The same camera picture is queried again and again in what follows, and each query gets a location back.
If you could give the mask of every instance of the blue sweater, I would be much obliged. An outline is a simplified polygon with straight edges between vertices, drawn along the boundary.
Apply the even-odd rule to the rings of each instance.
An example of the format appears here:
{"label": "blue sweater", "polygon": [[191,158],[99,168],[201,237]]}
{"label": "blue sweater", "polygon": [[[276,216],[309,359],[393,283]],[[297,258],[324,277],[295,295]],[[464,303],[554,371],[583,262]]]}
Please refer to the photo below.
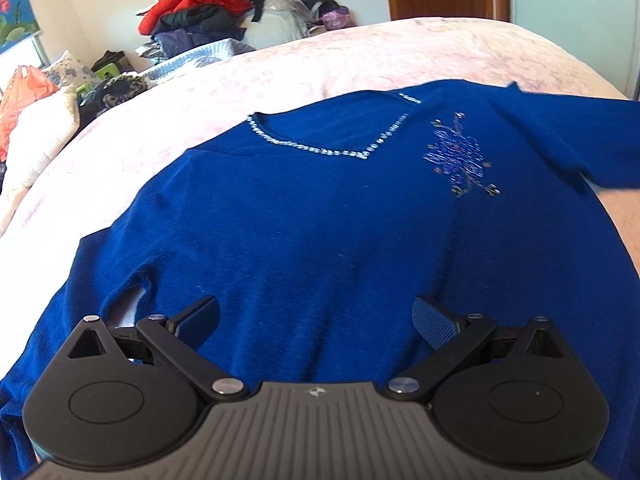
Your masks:
{"label": "blue sweater", "polygon": [[255,114],[81,241],[0,383],[0,473],[34,462],[22,404],[73,327],[142,286],[137,319],[215,295],[200,353],[252,386],[388,380],[430,351],[420,293],[501,324],[545,314],[609,401],[597,463],[638,478],[640,280],[581,175],[640,187],[638,103],[450,80]]}

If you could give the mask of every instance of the circular black cover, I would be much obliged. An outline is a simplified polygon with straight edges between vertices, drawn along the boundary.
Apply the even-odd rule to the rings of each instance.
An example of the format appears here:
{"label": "circular black cover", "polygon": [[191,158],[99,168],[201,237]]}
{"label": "circular black cover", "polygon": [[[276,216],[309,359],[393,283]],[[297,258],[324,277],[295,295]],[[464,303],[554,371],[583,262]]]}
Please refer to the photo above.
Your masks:
{"label": "circular black cover", "polygon": [[38,382],[24,409],[34,446],[54,462],[80,469],[135,466],[161,456],[193,427],[198,401],[193,389],[161,368],[81,363],[73,374]]}
{"label": "circular black cover", "polygon": [[588,373],[564,361],[468,368],[436,391],[434,418],[457,446],[489,462],[544,469],[590,458],[609,411]]}

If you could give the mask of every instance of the window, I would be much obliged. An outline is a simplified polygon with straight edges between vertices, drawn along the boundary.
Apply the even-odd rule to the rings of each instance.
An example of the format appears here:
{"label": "window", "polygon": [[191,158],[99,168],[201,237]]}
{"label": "window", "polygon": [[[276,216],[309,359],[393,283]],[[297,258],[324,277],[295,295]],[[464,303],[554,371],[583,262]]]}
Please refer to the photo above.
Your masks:
{"label": "window", "polygon": [[20,65],[33,65],[42,68],[46,65],[46,57],[40,41],[36,36],[24,40],[0,55],[0,95],[6,90],[15,69]]}

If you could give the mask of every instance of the pillow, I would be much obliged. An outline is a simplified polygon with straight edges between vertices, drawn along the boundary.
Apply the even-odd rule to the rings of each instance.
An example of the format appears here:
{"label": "pillow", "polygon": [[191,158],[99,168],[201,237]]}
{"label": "pillow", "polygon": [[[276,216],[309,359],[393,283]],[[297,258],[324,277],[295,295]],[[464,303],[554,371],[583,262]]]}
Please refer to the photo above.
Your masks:
{"label": "pillow", "polygon": [[82,85],[94,88],[100,83],[100,78],[68,50],[43,72],[60,88],[72,86],[75,90]]}
{"label": "pillow", "polygon": [[49,163],[78,130],[76,89],[68,86],[27,106],[11,132],[0,194],[0,236],[20,202]]}

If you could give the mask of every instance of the floral pillow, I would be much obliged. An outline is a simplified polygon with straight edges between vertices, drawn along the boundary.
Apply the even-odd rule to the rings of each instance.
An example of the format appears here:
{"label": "floral pillow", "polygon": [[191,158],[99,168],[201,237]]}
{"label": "floral pillow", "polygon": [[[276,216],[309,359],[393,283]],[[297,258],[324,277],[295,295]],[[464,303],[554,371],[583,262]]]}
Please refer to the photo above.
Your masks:
{"label": "floral pillow", "polygon": [[82,85],[93,88],[100,83],[100,78],[68,50],[43,72],[60,88],[63,86],[80,88]]}

